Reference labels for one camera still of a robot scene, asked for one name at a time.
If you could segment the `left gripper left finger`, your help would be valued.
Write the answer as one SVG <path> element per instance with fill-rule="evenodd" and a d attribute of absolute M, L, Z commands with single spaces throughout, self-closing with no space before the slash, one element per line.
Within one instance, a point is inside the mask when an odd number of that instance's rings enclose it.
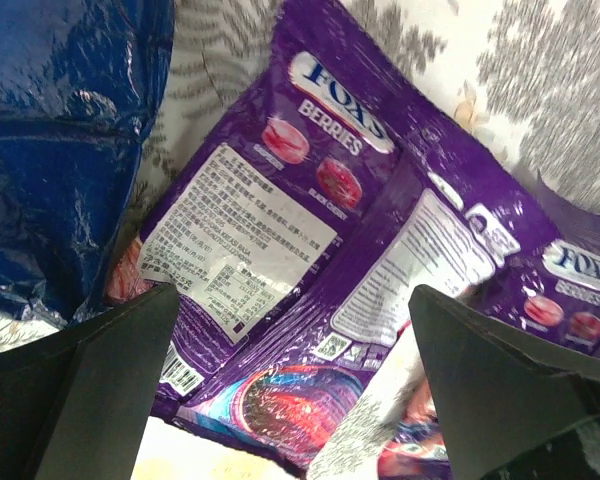
<path fill-rule="evenodd" d="M 0 479 L 128 479 L 179 308 L 160 285 L 0 353 Z"/>

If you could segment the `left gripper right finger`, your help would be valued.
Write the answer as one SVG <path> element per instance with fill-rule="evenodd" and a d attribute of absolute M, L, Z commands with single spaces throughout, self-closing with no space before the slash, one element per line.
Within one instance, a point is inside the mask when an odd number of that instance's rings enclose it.
<path fill-rule="evenodd" d="M 456 479 L 600 479 L 600 360 L 421 285 L 409 310 Z"/>

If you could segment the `purple candy packet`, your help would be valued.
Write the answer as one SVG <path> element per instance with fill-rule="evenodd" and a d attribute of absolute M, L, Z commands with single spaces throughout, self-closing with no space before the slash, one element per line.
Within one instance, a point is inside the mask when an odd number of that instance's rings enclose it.
<path fill-rule="evenodd" d="M 270 48 L 107 296 L 178 291 L 155 416 L 305 469 L 406 333 L 415 287 L 460 296 L 557 230 L 340 2 L 284 2 Z"/>
<path fill-rule="evenodd" d="M 469 308 L 600 360 L 600 215 L 573 205 L 542 180 L 533 191 L 557 226 L 556 239 L 497 275 Z M 382 479 L 456 479 L 427 376 L 377 471 Z"/>

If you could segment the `blue Doritos chip bag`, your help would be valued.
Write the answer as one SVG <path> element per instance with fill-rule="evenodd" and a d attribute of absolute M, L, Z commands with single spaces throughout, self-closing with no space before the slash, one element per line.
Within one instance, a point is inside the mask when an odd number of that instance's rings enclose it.
<path fill-rule="evenodd" d="M 89 315 L 163 99 L 170 1 L 0 1 L 0 316 Z"/>

